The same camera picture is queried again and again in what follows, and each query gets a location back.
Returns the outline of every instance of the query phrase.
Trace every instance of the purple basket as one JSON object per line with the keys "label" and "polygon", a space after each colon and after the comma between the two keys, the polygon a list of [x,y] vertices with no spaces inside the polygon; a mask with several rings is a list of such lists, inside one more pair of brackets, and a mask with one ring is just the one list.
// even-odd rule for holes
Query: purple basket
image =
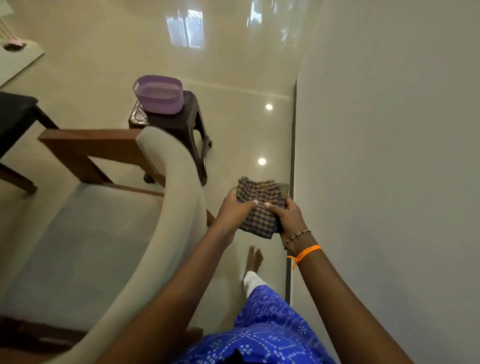
{"label": "purple basket", "polygon": [[133,84],[133,92],[148,112],[173,115],[183,107],[183,86],[176,78],[147,74]]}

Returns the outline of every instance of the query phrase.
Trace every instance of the beaded bracelet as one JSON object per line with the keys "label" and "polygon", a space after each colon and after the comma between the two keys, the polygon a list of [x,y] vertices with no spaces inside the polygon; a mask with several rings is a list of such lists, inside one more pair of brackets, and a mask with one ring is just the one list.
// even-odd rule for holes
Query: beaded bracelet
{"label": "beaded bracelet", "polygon": [[291,242],[293,239],[295,239],[297,236],[302,235],[304,232],[312,232],[312,231],[307,229],[307,230],[304,230],[304,231],[297,232],[297,233],[295,234],[295,236],[292,236],[290,239],[288,239],[285,244],[288,244],[288,243]]}

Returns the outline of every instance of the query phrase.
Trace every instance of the chair seat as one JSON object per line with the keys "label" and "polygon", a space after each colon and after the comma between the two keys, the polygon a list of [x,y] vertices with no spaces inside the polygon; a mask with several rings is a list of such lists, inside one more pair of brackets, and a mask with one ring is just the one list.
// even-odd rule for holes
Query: chair seat
{"label": "chair seat", "polygon": [[89,331],[137,268],[162,202],[149,194],[80,184],[0,302],[0,315]]}

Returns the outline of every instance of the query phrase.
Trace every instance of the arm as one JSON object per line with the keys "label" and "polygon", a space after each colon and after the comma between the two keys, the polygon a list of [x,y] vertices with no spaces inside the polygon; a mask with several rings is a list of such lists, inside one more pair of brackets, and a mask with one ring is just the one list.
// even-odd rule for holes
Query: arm
{"label": "arm", "polygon": [[[290,236],[307,229],[291,198],[287,199],[287,209],[265,206],[280,217],[284,228],[282,242],[293,256],[317,244],[310,233],[286,244]],[[412,363],[342,280],[323,250],[309,253],[298,267],[342,363]]]}
{"label": "arm", "polygon": [[100,357],[106,363],[166,363],[200,302],[225,248],[258,202],[237,203],[236,189],[189,259]]}

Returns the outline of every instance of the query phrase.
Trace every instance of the folded cloth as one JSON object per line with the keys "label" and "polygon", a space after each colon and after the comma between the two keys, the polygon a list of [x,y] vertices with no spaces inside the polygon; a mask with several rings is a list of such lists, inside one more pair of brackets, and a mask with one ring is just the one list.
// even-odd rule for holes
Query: folded cloth
{"label": "folded cloth", "polygon": [[275,232],[282,232],[280,219],[268,211],[264,203],[270,202],[285,208],[289,189],[288,184],[276,183],[273,180],[254,182],[247,177],[240,178],[237,186],[237,201],[243,203],[258,200],[259,202],[258,206],[250,211],[240,229],[266,239],[271,239]]}

